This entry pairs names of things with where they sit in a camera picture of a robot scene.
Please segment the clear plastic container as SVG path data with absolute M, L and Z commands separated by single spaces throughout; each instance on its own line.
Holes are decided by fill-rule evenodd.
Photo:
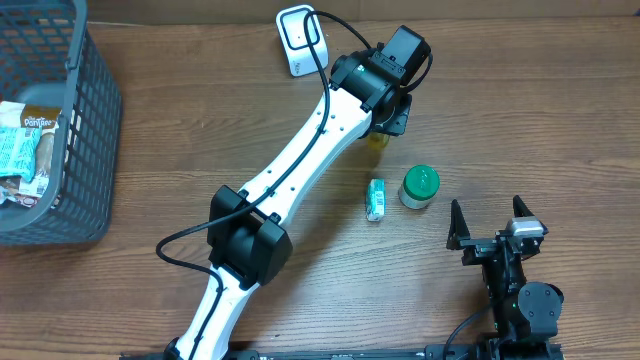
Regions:
M 384 150 L 389 144 L 390 136 L 387 134 L 371 132 L 367 136 L 367 144 L 376 151 Z

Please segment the green lid spice jar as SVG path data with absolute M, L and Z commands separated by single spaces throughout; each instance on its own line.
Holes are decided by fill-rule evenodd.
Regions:
M 403 178 L 398 191 L 401 203 L 410 209 L 423 209 L 434 199 L 440 188 L 437 171 L 425 164 L 413 166 Z

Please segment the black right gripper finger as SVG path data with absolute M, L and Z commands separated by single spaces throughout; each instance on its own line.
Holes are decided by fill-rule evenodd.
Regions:
M 526 204 L 524 203 L 524 201 L 520 198 L 519 195 L 515 195 L 513 198 L 513 210 L 514 210 L 514 217 L 527 217 L 527 216 L 535 216 L 526 206 Z M 545 227 L 545 234 L 548 234 L 548 228 L 543 224 L 543 226 Z
M 461 250 L 467 247 L 471 241 L 462 209 L 456 199 L 451 202 L 451 221 L 446 248 L 449 250 Z

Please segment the brown white snack wrapper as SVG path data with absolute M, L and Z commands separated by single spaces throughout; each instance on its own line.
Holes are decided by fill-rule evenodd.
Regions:
M 1 179 L 1 186 L 7 191 L 8 200 L 28 208 L 37 204 L 49 184 L 54 142 L 53 133 L 41 136 L 36 148 L 35 174 L 31 182 L 23 180 L 20 176 Z

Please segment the brown Pantree snack packet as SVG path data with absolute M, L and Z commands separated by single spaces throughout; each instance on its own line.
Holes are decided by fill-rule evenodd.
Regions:
M 42 128 L 44 133 L 53 133 L 61 109 L 2 101 L 0 113 L 2 128 Z

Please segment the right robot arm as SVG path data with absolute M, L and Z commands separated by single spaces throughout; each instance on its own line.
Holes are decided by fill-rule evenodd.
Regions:
M 558 334 L 563 292 L 553 284 L 530 282 L 523 262 L 540 253 L 548 228 L 519 196 L 513 197 L 514 217 L 492 238 L 472 238 L 459 203 L 451 202 L 446 247 L 461 250 L 464 266 L 482 267 L 489 303 L 460 323 L 442 347 L 443 359 L 562 359 Z M 462 352 L 452 349 L 457 335 L 491 312 L 495 332 L 478 337 Z

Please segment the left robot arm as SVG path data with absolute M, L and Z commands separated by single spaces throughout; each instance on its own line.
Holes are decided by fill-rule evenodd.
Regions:
M 293 249 L 287 228 L 333 161 L 370 132 L 394 135 L 411 91 L 433 60 L 426 40 L 400 26 L 386 44 L 342 55 L 321 73 L 314 113 L 280 154 L 239 191 L 221 187 L 210 204 L 212 248 L 207 288 L 196 314 L 165 359 L 222 359 L 251 295 L 284 267 Z

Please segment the teal small carton box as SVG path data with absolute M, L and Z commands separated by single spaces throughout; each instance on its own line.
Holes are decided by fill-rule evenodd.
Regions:
M 365 201 L 366 218 L 370 222 L 379 222 L 386 213 L 386 191 L 383 179 L 374 178 L 367 187 Z

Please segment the teal white snack packet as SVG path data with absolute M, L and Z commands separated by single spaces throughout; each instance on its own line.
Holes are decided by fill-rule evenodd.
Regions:
M 41 128 L 1 129 L 1 176 L 31 181 L 35 175 L 36 149 Z

